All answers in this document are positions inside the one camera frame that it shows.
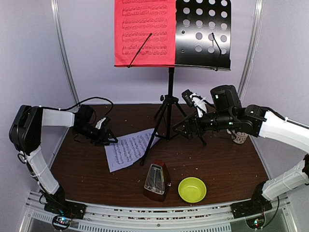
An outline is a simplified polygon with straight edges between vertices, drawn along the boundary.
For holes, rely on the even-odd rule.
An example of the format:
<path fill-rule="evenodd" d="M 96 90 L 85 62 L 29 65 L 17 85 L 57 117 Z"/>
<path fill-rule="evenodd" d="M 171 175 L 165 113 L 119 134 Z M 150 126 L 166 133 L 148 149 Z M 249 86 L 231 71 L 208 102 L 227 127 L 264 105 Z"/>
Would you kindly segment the white sheet music paper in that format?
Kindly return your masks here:
<path fill-rule="evenodd" d="M 110 173 L 131 166 L 145 153 L 154 128 L 118 137 L 118 143 L 106 145 Z"/>

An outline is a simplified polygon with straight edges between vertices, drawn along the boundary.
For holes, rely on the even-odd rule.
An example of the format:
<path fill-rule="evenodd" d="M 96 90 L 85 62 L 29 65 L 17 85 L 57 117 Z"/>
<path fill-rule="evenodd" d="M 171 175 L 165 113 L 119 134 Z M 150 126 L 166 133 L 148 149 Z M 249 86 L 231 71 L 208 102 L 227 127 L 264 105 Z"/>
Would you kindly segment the wooden metronome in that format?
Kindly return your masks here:
<path fill-rule="evenodd" d="M 143 195 L 156 202 L 164 202 L 171 187 L 171 177 L 167 165 L 162 160 L 155 160 L 148 170 Z"/>

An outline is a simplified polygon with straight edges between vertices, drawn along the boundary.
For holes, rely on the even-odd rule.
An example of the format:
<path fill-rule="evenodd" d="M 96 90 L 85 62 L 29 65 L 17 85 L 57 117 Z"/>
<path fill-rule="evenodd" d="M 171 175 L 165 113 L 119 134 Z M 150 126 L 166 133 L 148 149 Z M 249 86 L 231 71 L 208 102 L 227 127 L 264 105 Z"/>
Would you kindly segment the black perforated music stand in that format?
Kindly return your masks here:
<path fill-rule="evenodd" d="M 176 67 L 230 70 L 231 2 L 228 0 L 176 0 L 176 60 L 169 70 L 168 93 L 155 114 L 157 125 L 163 118 L 171 121 Z"/>

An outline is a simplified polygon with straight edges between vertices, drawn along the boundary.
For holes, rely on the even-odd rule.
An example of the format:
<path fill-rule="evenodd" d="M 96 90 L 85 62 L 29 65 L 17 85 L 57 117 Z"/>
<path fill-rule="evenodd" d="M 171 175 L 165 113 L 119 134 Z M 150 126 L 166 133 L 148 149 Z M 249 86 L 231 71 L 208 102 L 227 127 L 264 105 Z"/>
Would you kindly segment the red sheet music paper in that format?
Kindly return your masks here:
<path fill-rule="evenodd" d="M 116 67 L 173 67 L 176 60 L 176 1 L 116 0 Z"/>

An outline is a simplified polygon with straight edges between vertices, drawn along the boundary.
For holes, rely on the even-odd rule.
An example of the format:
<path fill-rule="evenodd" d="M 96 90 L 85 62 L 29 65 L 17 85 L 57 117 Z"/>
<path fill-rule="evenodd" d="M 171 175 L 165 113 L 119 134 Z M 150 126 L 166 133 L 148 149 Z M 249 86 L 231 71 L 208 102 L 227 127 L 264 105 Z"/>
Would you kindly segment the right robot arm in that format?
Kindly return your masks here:
<path fill-rule="evenodd" d="M 269 107 L 255 104 L 243 108 L 233 85 L 222 85 L 211 90 L 214 111 L 207 112 L 208 102 L 199 95 L 186 90 L 183 99 L 197 112 L 173 126 L 173 131 L 191 140 L 201 138 L 206 131 L 229 130 L 254 137 L 270 138 L 309 151 L 308 126 L 283 117 Z M 248 201 L 248 210 L 258 213 L 271 201 L 289 190 L 309 183 L 309 157 L 306 155 L 297 165 L 278 177 L 259 186 L 255 197 Z"/>

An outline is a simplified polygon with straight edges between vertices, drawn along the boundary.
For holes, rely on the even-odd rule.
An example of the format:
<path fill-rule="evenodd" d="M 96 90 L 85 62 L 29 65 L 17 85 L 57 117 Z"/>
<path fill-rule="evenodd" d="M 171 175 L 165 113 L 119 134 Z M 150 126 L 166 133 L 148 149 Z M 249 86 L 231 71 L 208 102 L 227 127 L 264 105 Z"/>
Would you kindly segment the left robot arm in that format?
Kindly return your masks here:
<path fill-rule="evenodd" d="M 104 116 L 96 125 L 90 124 L 94 109 L 82 104 L 77 112 L 41 106 L 22 105 L 12 123 L 9 139 L 18 151 L 18 158 L 26 164 L 30 176 L 36 180 L 46 196 L 51 197 L 50 206 L 60 215 L 70 207 L 65 201 L 61 185 L 52 175 L 41 148 L 42 127 L 73 128 L 95 145 L 110 145 L 118 142 L 113 132 L 106 128 L 110 119 Z"/>

